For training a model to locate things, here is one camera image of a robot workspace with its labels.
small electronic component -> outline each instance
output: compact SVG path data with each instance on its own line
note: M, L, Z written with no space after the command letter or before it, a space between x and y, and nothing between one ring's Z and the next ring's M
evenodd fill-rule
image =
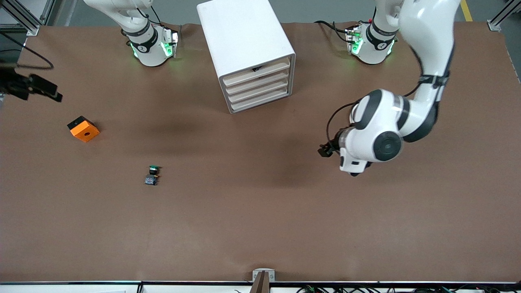
M83 142L88 142L100 134L100 131L94 126L94 124L83 116L80 116L73 122L67 124L67 127L75 138Z
M148 168L148 175L145 177L145 184L147 185L156 185L157 184L157 178L159 176L157 173L159 173L159 167L155 165L150 165Z

wire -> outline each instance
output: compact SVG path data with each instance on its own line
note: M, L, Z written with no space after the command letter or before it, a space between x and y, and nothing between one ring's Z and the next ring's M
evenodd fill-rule
M347 108L347 107L349 107L349 106L352 106L352 105L358 103L360 100L361 100L361 99L358 99L356 102L349 103L349 104L345 104L345 105L343 105L342 107L338 108L335 112L333 112L333 115L331 115L331 117L330 117L329 120L327 121L327 125L326 125L326 137L327 137L327 143L329 144L329 146L330 146L330 147L331 147L331 148L332 148L332 149L333 149L337 154L340 154L340 152L339 152L336 148L333 147L333 144L331 143L331 139L329 138L329 125L331 124L331 121L333 120L334 116L335 116L338 112L340 112L340 111L341 111L342 109L344 109L344 108ZM356 288L356 289L354 289L353 291L351 291L350 293L352 293L352 292L354 292L354 291L356 291L356 290L361 291L360 289L357 289L357 288Z
M420 87L420 83L418 83L418 84L413 88L412 91L406 93L406 94L403 95L403 96L410 96L410 95L412 95L412 94L413 94L413 93L414 93L414 92L415 92L419 87Z
M452 290L452 292L456 293L458 290L461 290L465 287L471 287L472 289L479 289L479 290L483 290L485 291L486 293L493 293L493 292L496 292L496 293L501 293L501 290L497 289L497 288L494 288L494 287L488 287L488 286L485 286L485 285L480 285L480 284L465 284L463 286L461 286L460 288L458 289L455 289L455 290Z
M157 22L161 23L161 20L159 19L159 16L157 16L157 13L156 13L156 10L154 9L154 6L150 6L150 8L152 8L152 11L153 11L154 14L156 15Z
M150 7L152 8L152 11L154 12L154 14L155 14L156 17L157 17L157 21L159 21L159 22L155 22L155 21L153 21L153 20L150 20L150 15L148 15L148 14L143 14L143 12L141 11L141 9L139 9L139 8L137 8L137 7L136 7L136 9L138 10L139 14L141 14L142 17L148 19L151 23L154 23L154 24L156 24L156 25L159 25L159 26L164 27L163 24L161 23L161 20L160 20L159 17L157 16L156 10L154 10L154 8L153 8L152 6L150 6Z
M444 290L438 288L438 289L433 289L433 288L416 288L414 289L413 292L416 292L416 293L446 293Z
M345 31L342 31L342 30L337 29L336 27L330 25L329 23L327 23L327 22L325 22L325 21L323 21L323 20L317 20L317 21L315 21L314 23L322 23L323 25L327 25L327 26L328 26L330 29L332 29L332 30L336 30L336 31L338 31L338 32L345 32Z
M360 288L354 288L353 290L349 291L349 293L353 293L355 291L360 291L361 293L365 293L362 289Z
M354 26L350 26L350 27L348 27L348 28L346 28L346 29L344 29L344 30L341 30L341 29L338 29L338 28L334 25L334 21L333 21L333 25L330 25L329 23L327 23L327 22L325 22L325 21L323 21L323 20L317 20L317 21L315 21L314 23L322 23L322 24L324 24L324 25L327 25L330 29L332 29L335 33L337 33L337 36L338 36L342 41L344 41L344 42L346 42L346 43L350 43L350 44L354 44L354 43L355 43L355 42L353 42L353 41L349 41L349 40L344 39L344 38L340 35L340 33L345 33L346 30L351 30L351 29L355 28L356 25L354 25Z
M353 284L353 286L358 286L362 289L366 289L369 293L381 293L378 289L365 285L365 284Z
M3 53L3 52L10 52L10 51L22 52L22 50L20 50L20 49L7 49L7 50L0 50L0 53Z
M18 64L18 63L16 63L16 66L18 68L29 68L29 69L40 69L40 70L51 70L51 69L54 69L54 65L47 58L45 58L44 56L38 54L35 50L25 46L24 44L21 44L20 42L18 42L17 40L11 38L10 36L8 36L4 32L0 31L0 34L2 34L4 37L6 37L7 39L11 40L15 44L21 46L22 48L26 48L29 52L33 53L34 55L38 56L40 59L42 59L45 62L47 62L47 64L49 64L49 66L43 67L43 66L34 66L34 65L25 65L25 64Z
M136 293L141 293L141 292L143 292L143 282L142 281L138 284L138 289L136 290Z
M350 41L350 40L346 40L346 39L344 39L344 38L340 35L340 33L338 32L337 27L334 25L334 21L333 21L333 29L334 29L334 32L337 33L337 36L338 36L342 41L344 41L344 42L346 42L346 43L349 43L349 44L354 44L354 43L355 43L354 41Z

metal frame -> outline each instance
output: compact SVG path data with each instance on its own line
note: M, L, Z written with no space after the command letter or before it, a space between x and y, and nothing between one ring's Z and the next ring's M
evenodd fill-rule
M4 0L3 7L27 30L27 35L38 35L38 30L42 23L18 0Z
M512 13L521 9L521 0L510 0L494 18L487 20L491 31L501 31L500 24Z
M49 16L51 14L51 9L53 9L56 0L47 0L45 3L45 7L43 8L42 15L40 15L40 22L43 25L47 25L49 21Z

floor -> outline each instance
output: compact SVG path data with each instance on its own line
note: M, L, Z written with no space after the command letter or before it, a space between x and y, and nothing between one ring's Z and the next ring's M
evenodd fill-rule
M161 21L172 24L199 23L196 5L206 0L176 1L173 5L168 0L156 0L154 7ZM271 1L273 9L281 22L350 21L368 19L372 16L374 2L362 0L283 0ZM473 21L491 19L504 6L504 0L467 0ZM103 13L87 6L82 0L63 0L55 7L55 17L51 22L56 26L115 26L116 24ZM461 7L456 14L456 21L465 21ZM514 14L502 24L502 33L514 68L521 70L521 13ZM5 39L0 40L4 48ZM16 52L2 52L0 58L16 58Z

white bracket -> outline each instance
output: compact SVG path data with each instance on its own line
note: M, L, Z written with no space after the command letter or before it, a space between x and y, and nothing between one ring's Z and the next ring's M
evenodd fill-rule
M37 36L40 31L40 26L36 26L36 30L27 31L26 36Z
M491 30L491 31L501 31L501 27L499 25L496 25L496 26L493 25L491 21L492 20L490 20L490 19L487 20L487 24L489 26L489 30Z
M253 270L253 273L252 273L252 282L255 281L255 278L257 277L257 274L261 273L262 271L266 271L266 273L268 274L269 276L269 282L270 283L273 283L275 282L275 270L272 269L272 268L256 268Z

